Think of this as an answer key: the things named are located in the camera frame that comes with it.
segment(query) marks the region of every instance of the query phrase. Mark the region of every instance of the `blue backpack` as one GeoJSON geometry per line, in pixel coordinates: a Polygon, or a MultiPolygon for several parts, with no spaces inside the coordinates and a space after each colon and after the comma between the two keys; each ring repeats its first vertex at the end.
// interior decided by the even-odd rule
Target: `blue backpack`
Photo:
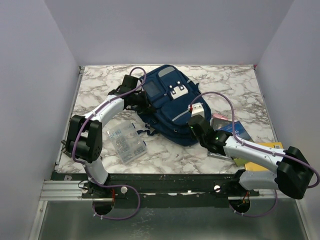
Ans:
{"type": "MultiPolygon", "coordinates": [[[[153,112],[137,112],[139,117],[146,123],[146,127],[152,127],[154,132],[148,135],[162,134],[172,142],[191,146],[198,141],[193,136],[188,120],[191,113],[188,105],[198,96],[199,83],[194,84],[188,77],[172,65],[163,65],[147,73],[143,89],[153,112]]],[[[202,103],[204,116],[207,121],[211,119],[211,110],[206,101],[200,97],[197,103],[202,103]]]]}

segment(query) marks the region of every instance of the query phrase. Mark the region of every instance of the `backpack strap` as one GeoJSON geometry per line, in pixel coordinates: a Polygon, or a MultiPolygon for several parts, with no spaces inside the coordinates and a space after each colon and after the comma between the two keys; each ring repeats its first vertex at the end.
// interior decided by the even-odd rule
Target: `backpack strap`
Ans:
{"type": "Polygon", "coordinates": [[[153,135],[159,133],[159,132],[157,132],[157,130],[154,130],[153,132],[151,132],[150,130],[138,130],[136,132],[138,133],[138,135],[140,135],[142,133],[146,133],[148,136],[153,136],[153,135]]]}

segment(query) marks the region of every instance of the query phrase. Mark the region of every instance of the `screw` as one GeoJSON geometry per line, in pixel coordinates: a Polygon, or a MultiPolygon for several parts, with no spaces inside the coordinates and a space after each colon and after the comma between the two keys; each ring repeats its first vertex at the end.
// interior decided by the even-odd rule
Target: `screw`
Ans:
{"type": "Polygon", "coordinates": [[[221,191],[221,187],[219,185],[215,185],[213,187],[213,190],[216,192],[216,193],[219,193],[221,191]]]}
{"type": "Polygon", "coordinates": [[[126,186],[122,186],[120,191],[121,193],[126,194],[126,192],[128,192],[128,188],[126,186]]]}

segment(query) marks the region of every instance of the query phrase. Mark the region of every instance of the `backpack pocket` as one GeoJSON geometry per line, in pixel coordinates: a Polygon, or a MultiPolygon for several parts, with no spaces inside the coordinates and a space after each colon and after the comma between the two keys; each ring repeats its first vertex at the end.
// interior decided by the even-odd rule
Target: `backpack pocket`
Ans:
{"type": "Polygon", "coordinates": [[[165,118],[178,126],[185,126],[191,117],[188,106],[196,97],[193,92],[182,95],[179,98],[169,101],[161,108],[161,113],[165,118]]]}

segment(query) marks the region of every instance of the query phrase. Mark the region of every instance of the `white wall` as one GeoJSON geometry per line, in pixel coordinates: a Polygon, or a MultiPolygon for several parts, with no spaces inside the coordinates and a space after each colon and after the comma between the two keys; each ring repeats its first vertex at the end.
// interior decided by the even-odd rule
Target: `white wall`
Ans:
{"type": "MultiPolygon", "coordinates": [[[[275,132],[320,171],[320,1],[295,0],[257,67],[275,132]]],[[[320,187],[306,202],[320,225],[320,187]]]]}
{"type": "Polygon", "coordinates": [[[45,0],[79,65],[257,64],[293,0],[45,0]]]}
{"type": "Polygon", "coordinates": [[[43,0],[0,3],[0,239],[28,239],[79,68],[43,0]]]}

